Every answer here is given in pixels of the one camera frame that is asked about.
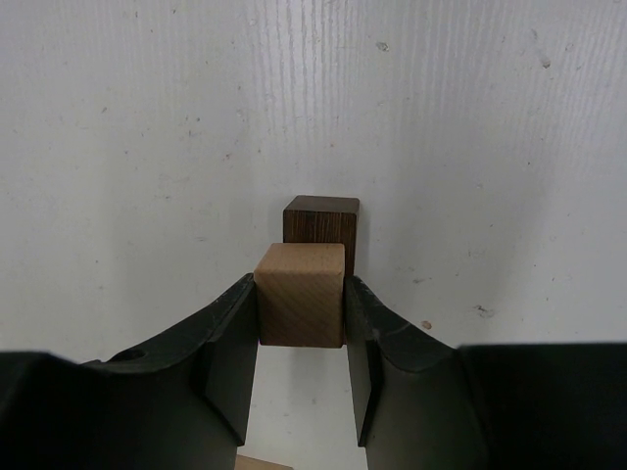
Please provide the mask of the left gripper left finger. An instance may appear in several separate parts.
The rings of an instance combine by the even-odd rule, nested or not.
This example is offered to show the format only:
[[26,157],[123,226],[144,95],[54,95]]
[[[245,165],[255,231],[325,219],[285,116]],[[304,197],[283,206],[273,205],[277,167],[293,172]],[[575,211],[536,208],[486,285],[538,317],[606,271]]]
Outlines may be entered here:
[[246,439],[259,328],[245,275],[106,361],[1,356],[5,469],[231,469]]

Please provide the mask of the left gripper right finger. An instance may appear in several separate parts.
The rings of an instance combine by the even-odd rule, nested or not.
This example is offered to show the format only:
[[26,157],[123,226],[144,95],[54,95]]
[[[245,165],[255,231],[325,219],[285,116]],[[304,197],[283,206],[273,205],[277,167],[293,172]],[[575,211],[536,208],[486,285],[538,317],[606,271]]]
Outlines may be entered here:
[[622,469],[622,343],[451,348],[344,287],[358,443],[371,469]]

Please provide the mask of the long light wood block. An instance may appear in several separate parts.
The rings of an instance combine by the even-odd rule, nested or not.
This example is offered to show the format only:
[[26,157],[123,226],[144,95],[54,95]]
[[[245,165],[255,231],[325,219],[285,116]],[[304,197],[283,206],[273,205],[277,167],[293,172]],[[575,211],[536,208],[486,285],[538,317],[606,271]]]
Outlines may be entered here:
[[293,470],[293,468],[238,454],[236,456],[234,470]]

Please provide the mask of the light wood cube block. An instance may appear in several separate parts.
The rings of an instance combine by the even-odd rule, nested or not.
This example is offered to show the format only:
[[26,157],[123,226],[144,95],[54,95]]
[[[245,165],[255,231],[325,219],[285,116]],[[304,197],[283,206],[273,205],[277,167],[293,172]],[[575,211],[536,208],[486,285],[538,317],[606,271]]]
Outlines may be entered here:
[[254,271],[261,343],[341,348],[344,277],[341,244],[270,245]]

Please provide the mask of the dark brown arch block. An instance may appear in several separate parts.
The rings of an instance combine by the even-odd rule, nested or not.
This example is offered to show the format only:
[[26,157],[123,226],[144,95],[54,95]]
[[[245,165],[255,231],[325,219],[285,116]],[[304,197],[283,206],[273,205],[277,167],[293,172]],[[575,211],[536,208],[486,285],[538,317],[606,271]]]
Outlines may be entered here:
[[296,196],[283,210],[283,242],[342,244],[353,276],[360,206],[357,198]]

